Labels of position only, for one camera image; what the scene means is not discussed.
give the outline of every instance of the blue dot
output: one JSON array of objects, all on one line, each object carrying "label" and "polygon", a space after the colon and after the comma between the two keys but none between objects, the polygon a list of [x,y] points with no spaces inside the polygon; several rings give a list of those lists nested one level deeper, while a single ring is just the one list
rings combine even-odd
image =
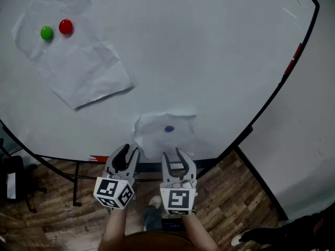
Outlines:
[{"label": "blue dot", "polygon": [[172,132],[174,130],[174,127],[172,125],[168,125],[164,130],[166,132]]}]

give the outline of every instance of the red stripe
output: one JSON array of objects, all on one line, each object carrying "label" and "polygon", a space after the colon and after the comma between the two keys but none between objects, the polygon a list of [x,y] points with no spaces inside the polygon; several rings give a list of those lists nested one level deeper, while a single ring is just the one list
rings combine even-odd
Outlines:
[{"label": "red stripe", "polygon": [[108,156],[98,156],[98,155],[91,155],[90,162],[99,162],[99,163],[105,163],[107,162]]},{"label": "red stripe", "polygon": [[300,52],[300,48],[302,48],[302,45],[303,44],[301,44],[301,43],[299,44],[298,49],[297,49],[297,51],[295,52],[295,54],[293,56],[294,59],[298,56],[298,53]]},{"label": "red stripe", "polygon": [[286,71],[285,71],[284,74],[287,74],[287,73],[288,73],[289,68],[291,68],[292,64],[293,64],[293,60],[291,60],[291,62],[289,63],[289,65],[288,65],[288,67],[287,67],[287,69],[286,69]]}]

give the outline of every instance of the sneaker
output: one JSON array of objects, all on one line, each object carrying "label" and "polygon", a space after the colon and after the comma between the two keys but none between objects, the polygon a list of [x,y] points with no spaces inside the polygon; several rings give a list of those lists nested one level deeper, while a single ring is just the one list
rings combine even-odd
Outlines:
[{"label": "sneaker", "polygon": [[231,246],[237,246],[237,245],[239,245],[240,243],[242,243],[241,238],[242,238],[242,235],[243,235],[245,232],[247,232],[247,231],[244,231],[244,232],[242,232],[241,234],[236,235],[236,236],[231,240],[231,242],[230,242]]},{"label": "sneaker", "polygon": [[156,207],[157,209],[161,206],[161,204],[162,198],[159,195],[155,195],[154,197],[152,197],[149,202],[149,206]]}]

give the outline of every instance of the black chair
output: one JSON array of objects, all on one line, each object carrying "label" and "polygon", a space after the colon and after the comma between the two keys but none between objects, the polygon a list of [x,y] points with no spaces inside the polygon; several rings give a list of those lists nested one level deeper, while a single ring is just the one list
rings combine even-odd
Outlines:
[{"label": "black chair", "polygon": [[[31,213],[36,213],[36,209],[32,209],[28,200],[28,194],[34,191],[47,192],[46,188],[39,188],[33,184],[30,177],[31,172],[37,168],[37,165],[30,165],[28,169],[23,166],[21,156],[11,156],[3,147],[4,140],[0,139],[0,149],[7,155],[0,164],[0,197],[7,201],[19,202],[26,200],[28,209]],[[7,182],[9,174],[15,174],[15,199],[7,197]]]}]

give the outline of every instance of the jeans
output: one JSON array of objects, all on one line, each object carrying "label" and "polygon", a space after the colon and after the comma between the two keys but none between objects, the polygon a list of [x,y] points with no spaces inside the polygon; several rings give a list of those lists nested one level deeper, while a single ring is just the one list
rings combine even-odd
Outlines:
[{"label": "jeans", "polygon": [[143,219],[147,232],[163,230],[161,211],[156,207],[147,207],[143,213]]}]

